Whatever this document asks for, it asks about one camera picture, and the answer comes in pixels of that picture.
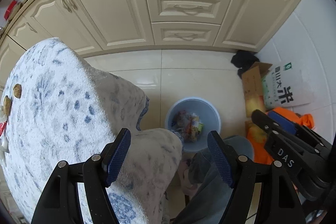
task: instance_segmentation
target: cardboard box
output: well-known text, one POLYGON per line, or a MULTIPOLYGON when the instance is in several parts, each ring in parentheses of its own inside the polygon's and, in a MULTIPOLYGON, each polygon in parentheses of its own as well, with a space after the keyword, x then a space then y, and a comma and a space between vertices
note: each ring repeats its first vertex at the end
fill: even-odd
POLYGON ((251 68, 241 75, 247 117, 251 117, 256 109, 266 112, 261 79, 269 72, 271 66, 269 63, 254 62, 251 68))

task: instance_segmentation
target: black cloth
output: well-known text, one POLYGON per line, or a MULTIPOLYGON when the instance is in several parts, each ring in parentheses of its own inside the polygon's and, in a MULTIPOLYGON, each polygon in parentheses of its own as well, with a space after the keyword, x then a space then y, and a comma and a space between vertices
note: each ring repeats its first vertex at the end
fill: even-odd
POLYGON ((233 63, 235 67, 239 68, 239 78, 242 78, 242 74, 249 70, 254 62, 259 62, 259 59, 254 56, 253 53, 243 50, 238 50, 231 59, 231 63, 233 63))

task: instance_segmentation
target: blue patterned blanket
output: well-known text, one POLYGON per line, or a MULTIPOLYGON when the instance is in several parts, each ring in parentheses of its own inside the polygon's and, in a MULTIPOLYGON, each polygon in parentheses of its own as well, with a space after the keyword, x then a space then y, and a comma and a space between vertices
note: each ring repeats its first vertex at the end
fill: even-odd
MULTIPOLYGON (((182 143, 165 129, 139 131, 148 108, 140 88, 91 67, 51 38, 20 58, 1 102, 6 95, 12 107, 2 136, 9 149, 3 170, 28 221, 60 160, 69 164, 87 160, 125 127, 132 134, 131 146, 108 196, 120 223, 161 223, 164 192, 181 160, 182 143), (20 99, 13 95, 17 83, 22 85, 20 99)), ((92 223, 82 184, 79 196, 84 222, 92 223)))

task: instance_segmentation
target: white tile floor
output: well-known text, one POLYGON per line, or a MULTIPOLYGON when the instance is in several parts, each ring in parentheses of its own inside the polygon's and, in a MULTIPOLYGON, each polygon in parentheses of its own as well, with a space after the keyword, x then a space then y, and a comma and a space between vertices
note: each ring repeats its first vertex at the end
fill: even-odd
MULTIPOLYGON (((85 60, 97 69, 111 72, 140 87, 150 99, 142 130, 164 126, 169 108, 179 99, 202 97, 218 110, 221 136, 245 135, 245 103, 237 68, 229 52, 191 50, 152 50, 121 52, 89 57, 85 60)), ((179 183, 171 183, 170 214, 175 217, 185 206, 179 183)), ((257 209, 253 200, 249 216, 257 209)))

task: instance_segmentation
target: screw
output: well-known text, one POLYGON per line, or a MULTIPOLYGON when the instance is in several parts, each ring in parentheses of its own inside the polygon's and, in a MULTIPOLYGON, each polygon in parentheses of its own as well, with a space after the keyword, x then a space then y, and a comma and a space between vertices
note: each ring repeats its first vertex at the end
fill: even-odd
POLYGON ((276 160, 276 161, 274 161, 274 165, 275 165, 276 167, 281 167, 281 166, 282 166, 282 163, 281 163, 280 161, 276 160))
POLYGON ((247 161, 247 157, 244 156, 244 155, 240 155, 240 156, 238 157, 238 159, 239 159, 240 161, 242 161, 242 162, 246 162, 246 161, 247 161))
POLYGON ((94 155, 91 157, 91 160, 93 160, 93 161, 100 160, 100 155, 99 155, 99 154, 94 154, 94 155))
POLYGON ((64 161, 64 160, 62 160, 62 161, 60 161, 60 162, 57 164, 57 166, 58 166, 59 168, 63 168, 64 166, 66 166, 66 164, 67 164, 67 162, 64 161))

